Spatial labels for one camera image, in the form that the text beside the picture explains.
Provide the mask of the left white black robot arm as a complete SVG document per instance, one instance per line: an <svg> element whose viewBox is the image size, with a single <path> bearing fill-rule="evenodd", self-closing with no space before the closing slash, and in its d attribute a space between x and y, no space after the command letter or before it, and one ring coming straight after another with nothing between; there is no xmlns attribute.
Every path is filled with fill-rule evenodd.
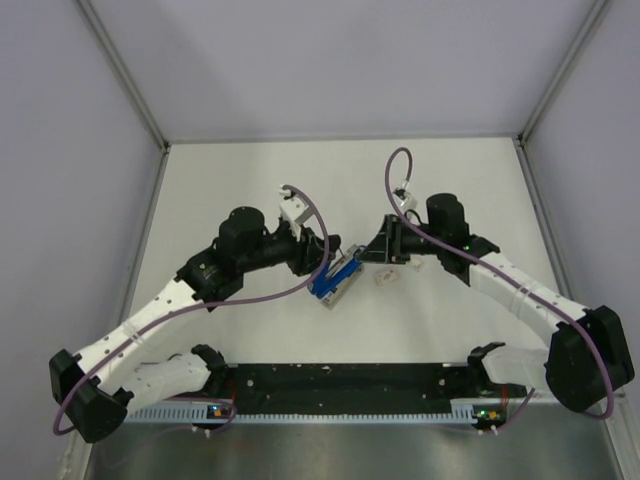
<svg viewBox="0 0 640 480"><path fill-rule="evenodd" d="M51 392L59 406L57 436L72 431L95 444L113 434L126 417L158 401L187 392L216 396L226 387L223 357L206 344L175 351L163 361L149 356L186 331L192 315L234 306L248 273L280 264L302 278L287 290L261 297L268 302L311 284L334 259L342 239L322 226L306 226L315 216L308 206L282 205L278 224L268 230L254 207L231 211L212 244L196 253L152 300L94 343L49 360Z"/></svg>

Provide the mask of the grey stapler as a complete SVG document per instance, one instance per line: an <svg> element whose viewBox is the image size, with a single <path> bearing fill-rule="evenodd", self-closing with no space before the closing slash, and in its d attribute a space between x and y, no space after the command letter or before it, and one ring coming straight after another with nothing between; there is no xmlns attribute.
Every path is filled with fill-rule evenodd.
<svg viewBox="0 0 640 480"><path fill-rule="evenodd" d="M362 247L364 246L353 244L344 253L341 253L335 260L333 260L331 264L333 264L336 260L342 257L346 257L347 259L354 258L357 260L357 254ZM343 284L341 284L337 288L335 292L331 292L323 299L319 299L320 303L327 309L333 309L337 305L339 300L346 294L347 290L355 283L355 281L361 276L363 272L364 272L364 264L362 263L361 270L358 273L353 275L351 278L347 279Z"/></svg>

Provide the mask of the blue stapler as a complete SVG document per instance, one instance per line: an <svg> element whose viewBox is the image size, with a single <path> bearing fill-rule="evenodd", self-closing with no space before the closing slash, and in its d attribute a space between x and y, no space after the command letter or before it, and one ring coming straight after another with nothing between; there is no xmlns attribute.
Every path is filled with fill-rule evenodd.
<svg viewBox="0 0 640 480"><path fill-rule="evenodd" d="M325 266L320 275L309 287L310 293L317 299L323 299L329 293L335 292L337 288L347 279L361 270L362 263L354 258L342 257L330 266Z"/></svg>

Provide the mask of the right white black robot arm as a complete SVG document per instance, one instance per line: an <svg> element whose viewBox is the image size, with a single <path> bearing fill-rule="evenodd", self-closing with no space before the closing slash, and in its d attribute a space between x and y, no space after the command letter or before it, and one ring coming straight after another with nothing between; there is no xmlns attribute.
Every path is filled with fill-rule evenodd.
<svg viewBox="0 0 640 480"><path fill-rule="evenodd" d="M433 255L447 273L502 305L543 343L534 349L504 342L474 348L466 372L474 393L487 396L502 384L520 385L549 392L568 410L584 413L634 379L616 312L590 309L519 270L497 245L471 232L455 195L429 197L426 210L427 222L417 225L386 215L359 261L404 265Z"/></svg>

